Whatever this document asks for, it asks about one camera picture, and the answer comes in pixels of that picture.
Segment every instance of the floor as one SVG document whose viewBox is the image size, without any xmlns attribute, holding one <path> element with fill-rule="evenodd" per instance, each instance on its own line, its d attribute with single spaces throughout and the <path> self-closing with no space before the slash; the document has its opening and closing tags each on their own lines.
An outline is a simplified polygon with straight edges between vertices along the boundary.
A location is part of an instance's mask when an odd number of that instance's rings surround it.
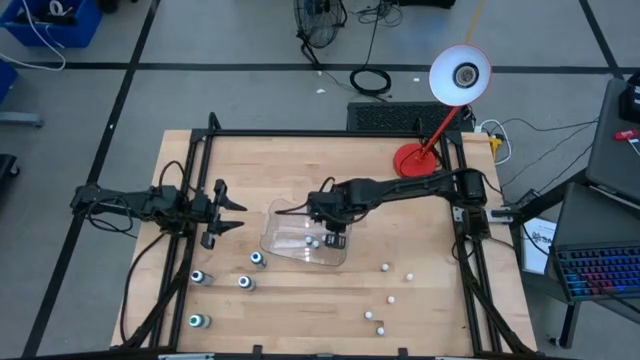
<svg viewBox="0 0 640 360">
<path fill-rule="evenodd" d="M 3 8 L 8 2 L 0 1 Z M 371 64 L 397 70 L 393 101 L 434 99 L 422 66 L 464 41 L 477 2 L 459 0 L 452 10 L 403 8 L 400 26 L 378 29 Z M 345 0 L 350 11 L 376 3 Z M 589 10 L 595 22 L 585 16 Z M 541 128 L 593 120 L 612 74 L 628 76 L 640 64 L 633 28 L 639 12 L 637 0 L 488 0 L 472 42 L 488 54 L 495 74 L 473 105 L 476 116 L 519 117 Z M 317 52 L 338 80 L 348 82 L 344 70 L 364 62 L 371 30 L 352 16 L 336 41 Z M 22 354 L 65 243 L 77 185 L 89 178 L 105 187 L 145 188 L 163 131 L 204 127 L 210 111 L 225 128 L 345 128 L 347 104 L 367 99 L 308 71 L 294 35 L 290 0 L 123 0 L 117 13 L 104 16 L 87 49 L 64 50 L 68 70 L 19 70 L 0 110 L 38 112 L 46 125 L 0 128 L 0 153 L 17 155 L 22 166 L 0 204 L 0 357 Z M 22 61 L 56 61 L 7 32 L 0 44 Z M 594 129 L 506 186 L 507 200 L 565 170 Z M 514 153 L 498 167 L 503 184 L 573 132 L 537 133 L 517 122 L 507 131 Z M 98 151 L 101 142 L 108 151 Z M 547 214 L 556 216 L 557 210 Z M 133 246 L 129 238 L 82 227 L 38 354 L 107 348 Z M 564 306 L 529 291 L 527 299 L 547 354 L 610 359 L 640 352 L 638 325 L 593 304 L 582 309 L 573 349 L 554 348 L 545 337 L 559 334 Z"/>
</svg>

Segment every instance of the white lamp shade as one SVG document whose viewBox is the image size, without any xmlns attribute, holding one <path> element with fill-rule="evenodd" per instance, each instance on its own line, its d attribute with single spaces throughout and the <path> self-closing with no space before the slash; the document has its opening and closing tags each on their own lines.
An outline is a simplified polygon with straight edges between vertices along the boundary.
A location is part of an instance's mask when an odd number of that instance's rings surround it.
<svg viewBox="0 0 640 360">
<path fill-rule="evenodd" d="M 455 73 L 463 64 L 477 68 L 477 80 L 467 88 L 456 84 Z M 485 53 L 473 45 L 456 45 L 438 56 L 429 72 L 429 86 L 443 104 L 463 106 L 480 97 L 489 86 L 491 64 Z"/>
</svg>

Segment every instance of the white paper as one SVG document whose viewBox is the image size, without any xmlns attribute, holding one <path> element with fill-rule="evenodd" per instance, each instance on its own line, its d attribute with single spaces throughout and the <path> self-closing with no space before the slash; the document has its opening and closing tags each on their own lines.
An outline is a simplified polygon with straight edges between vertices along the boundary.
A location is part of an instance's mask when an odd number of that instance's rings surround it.
<svg viewBox="0 0 640 360">
<path fill-rule="evenodd" d="M 535 218 L 525 223 L 524 227 L 527 229 L 529 235 L 531 235 L 531 240 L 533 240 L 540 249 L 549 253 L 549 247 L 556 233 L 556 224 Z M 547 255 L 536 249 L 527 238 L 526 233 L 523 233 L 522 236 L 524 237 L 522 240 L 524 242 L 523 270 L 536 274 L 544 274 L 544 269 L 547 266 Z"/>
</svg>

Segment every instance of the desk lamp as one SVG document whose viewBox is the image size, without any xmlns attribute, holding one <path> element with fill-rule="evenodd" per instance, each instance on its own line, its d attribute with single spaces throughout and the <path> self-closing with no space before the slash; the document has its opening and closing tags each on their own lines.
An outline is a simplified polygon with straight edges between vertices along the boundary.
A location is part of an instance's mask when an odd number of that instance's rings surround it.
<svg viewBox="0 0 640 360">
<path fill-rule="evenodd" d="M 426 145 L 407 144 L 398 149 L 393 157 L 393 168 L 399 176 L 424 176 L 436 170 L 433 146 L 460 108 L 484 93 L 490 78 L 489 59 L 476 46 L 455 45 L 436 58 L 429 72 L 429 87 L 436 99 L 452 108 Z"/>
</svg>

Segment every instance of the clear plastic container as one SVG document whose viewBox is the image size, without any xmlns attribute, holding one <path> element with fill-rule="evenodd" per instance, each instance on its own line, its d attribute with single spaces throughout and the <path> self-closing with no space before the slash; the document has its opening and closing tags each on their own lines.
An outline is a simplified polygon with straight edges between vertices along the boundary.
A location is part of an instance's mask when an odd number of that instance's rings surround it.
<svg viewBox="0 0 640 360">
<path fill-rule="evenodd" d="M 262 250 L 311 264 L 339 266 L 344 263 L 347 259 L 351 227 L 348 226 L 346 232 L 340 234 L 346 238 L 344 249 L 328 247 L 324 243 L 323 236 L 330 233 L 322 224 L 315 223 L 308 216 L 303 215 L 304 208 L 295 211 L 294 214 L 275 213 L 296 205 L 283 199 L 277 199 L 271 203 L 266 219 L 267 224 L 260 239 Z"/>
</svg>

